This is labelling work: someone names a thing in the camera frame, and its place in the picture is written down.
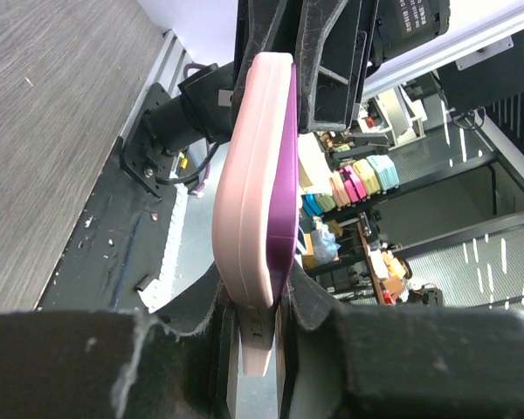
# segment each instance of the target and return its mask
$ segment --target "wooden surface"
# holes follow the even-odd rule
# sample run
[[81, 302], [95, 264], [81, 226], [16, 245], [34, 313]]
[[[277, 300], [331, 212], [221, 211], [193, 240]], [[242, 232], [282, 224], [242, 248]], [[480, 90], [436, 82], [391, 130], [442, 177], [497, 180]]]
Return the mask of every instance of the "wooden surface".
[[365, 258], [367, 259], [367, 266], [369, 267], [369, 274], [371, 278], [371, 282], [373, 283], [373, 291], [375, 292], [375, 298], [378, 304], [384, 305], [386, 304], [384, 302], [384, 295], [383, 295], [383, 288], [381, 286], [381, 281], [378, 279], [378, 277], [375, 274], [375, 271], [373, 270], [373, 264], [370, 261], [370, 257], [367, 251], [367, 238], [363, 234], [363, 227], [361, 226], [361, 223], [357, 223], [357, 231], [359, 231], [359, 238], [361, 239], [361, 244], [363, 246], [363, 249], [365, 250]]
[[0, 0], [0, 311], [38, 302], [161, 46], [135, 0]]

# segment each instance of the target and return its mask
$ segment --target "pink phone case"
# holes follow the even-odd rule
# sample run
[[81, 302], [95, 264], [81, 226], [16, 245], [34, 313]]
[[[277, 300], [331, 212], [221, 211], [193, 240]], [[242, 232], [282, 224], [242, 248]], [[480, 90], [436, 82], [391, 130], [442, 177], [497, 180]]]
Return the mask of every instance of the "pink phone case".
[[335, 206], [338, 208], [338, 210], [341, 210], [343, 207], [343, 201], [340, 199], [340, 194], [338, 193], [338, 189], [335, 187], [332, 176], [330, 176], [330, 186], [332, 187], [332, 199], [334, 200]]
[[[340, 169], [340, 174], [348, 176], [343, 168]], [[357, 196], [357, 194], [355, 193], [355, 186], [351, 182], [351, 180], [347, 179], [346, 181], [344, 181], [343, 186], [345, 187], [346, 192], [348, 192], [349, 200], [351, 201], [351, 203], [358, 203], [359, 196]]]
[[359, 179], [359, 176], [354, 171], [353, 167], [351, 165], [348, 165], [344, 168], [344, 170], [346, 171], [349, 178], [351, 179], [351, 182], [354, 184], [355, 193], [359, 196], [359, 199], [361, 201], [366, 201], [367, 200], [367, 190], [365, 190], [365, 185], [363, 185], [363, 182], [361, 182], [361, 179]]
[[343, 184], [343, 180], [341, 179], [339, 172], [334, 172], [332, 174], [332, 181], [334, 182], [336, 192], [340, 198], [341, 206], [345, 207], [346, 205], [350, 205], [351, 200], [349, 199], [348, 192], [346, 191], [346, 187]]
[[293, 265], [299, 221], [295, 87], [290, 54], [255, 57], [217, 187], [214, 259], [236, 304], [247, 375], [267, 370], [276, 303]]

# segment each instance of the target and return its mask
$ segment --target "purple cable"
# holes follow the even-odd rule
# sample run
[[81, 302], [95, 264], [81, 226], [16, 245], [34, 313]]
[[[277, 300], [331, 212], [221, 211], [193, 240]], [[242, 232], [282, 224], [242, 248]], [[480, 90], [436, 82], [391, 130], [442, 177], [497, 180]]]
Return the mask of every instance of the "purple cable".
[[[184, 69], [183, 69], [184, 78], [187, 79], [189, 77], [190, 70], [202, 70], [205, 67], [206, 65], [204, 64], [188, 63], [187, 65], [184, 66]], [[206, 141], [206, 153], [209, 153], [210, 150], [211, 150], [211, 144], [208, 141]], [[198, 183], [198, 185], [190, 191], [190, 195], [199, 196], [202, 193], [202, 191], [205, 189], [206, 182], [210, 179], [210, 167], [211, 167], [211, 163], [208, 163], [208, 165], [206, 166], [206, 169], [203, 172], [202, 181]]]

